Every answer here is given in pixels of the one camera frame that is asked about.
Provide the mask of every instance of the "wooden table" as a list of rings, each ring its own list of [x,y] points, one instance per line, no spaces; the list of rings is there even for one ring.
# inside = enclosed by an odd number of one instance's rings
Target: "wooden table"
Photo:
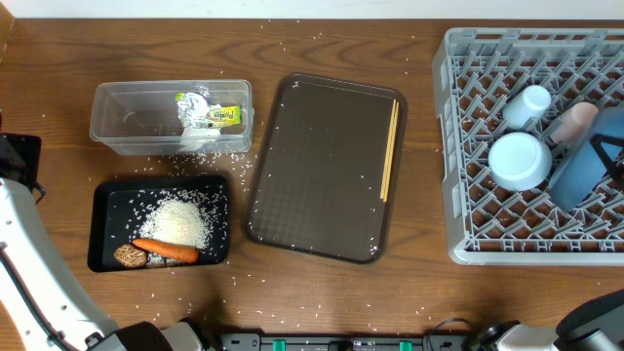
[[[624,270],[469,267],[456,265],[447,254],[431,62],[447,29],[477,25],[622,27],[624,22],[18,19],[0,66],[2,129],[43,139],[39,181],[49,194],[39,205],[42,220],[87,293],[120,327],[143,320],[167,327],[187,316],[189,303],[200,320],[272,333],[415,335],[456,316],[555,326],[587,299],[620,289]],[[240,230],[247,193],[234,182],[228,263],[89,270],[96,186],[136,175],[135,170],[153,176],[172,169],[166,157],[119,156],[91,141],[91,108],[100,83],[247,79],[255,108],[253,159],[278,82],[292,72],[387,86],[408,99],[398,191],[381,260],[358,266],[252,243]],[[230,161],[219,159],[223,167]],[[203,167],[187,172],[205,172]],[[22,349],[1,310],[0,340],[1,350]]]

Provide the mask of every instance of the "black tray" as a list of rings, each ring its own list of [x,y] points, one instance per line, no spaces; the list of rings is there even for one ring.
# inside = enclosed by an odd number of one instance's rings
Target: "black tray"
[[[214,202],[206,202],[200,207],[216,208],[219,218],[214,222],[214,232],[209,238],[209,246],[201,253],[195,265],[217,264],[225,260],[229,250],[228,231],[228,187],[227,181],[220,175],[202,175],[188,177],[163,177],[129,181],[108,181],[100,184],[94,196],[94,211],[91,221],[91,238],[87,262],[94,272],[127,270],[113,253],[117,248],[131,242],[133,230],[138,229],[144,218],[137,220],[131,204],[140,199],[144,206],[154,205],[164,197],[160,190],[197,190],[203,193],[222,194]]]
[[[388,200],[380,199],[393,101]],[[385,246],[408,104],[397,91],[294,74],[273,101],[246,232],[261,244],[369,263]]]

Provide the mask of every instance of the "orange carrot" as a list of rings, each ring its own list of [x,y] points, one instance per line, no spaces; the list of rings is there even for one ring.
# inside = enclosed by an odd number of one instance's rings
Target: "orange carrot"
[[[199,260],[199,252],[195,248],[184,245],[168,244],[151,239],[134,239],[133,244],[140,249],[184,263],[197,263]]]

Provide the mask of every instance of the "wooden chopstick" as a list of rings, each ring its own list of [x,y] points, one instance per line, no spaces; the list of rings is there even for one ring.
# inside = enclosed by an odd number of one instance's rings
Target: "wooden chopstick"
[[[383,165],[383,178],[381,181],[380,198],[383,202],[388,201],[388,191],[390,188],[390,172],[392,169],[392,155],[394,154],[394,142],[397,135],[397,117],[399,116],[399,103],[392,102],[392,115],[390,116],[390,129],[388,131],[388,142],[386,144],[386,159]]]

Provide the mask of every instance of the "white plastic basket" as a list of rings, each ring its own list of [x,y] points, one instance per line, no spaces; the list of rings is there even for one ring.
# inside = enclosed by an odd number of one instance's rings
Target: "white plastic basket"
[[[548,141],[573,104],[624,107],[624,30],[453,28],[433,60],[444,144],[448,253],[459,264],[624,265],[624,195],[606,176],[570,213],[544,184],[509,192],[489,177],[488,151],[510,132],[501,109],[530,84],[553,96],[525,128]]]

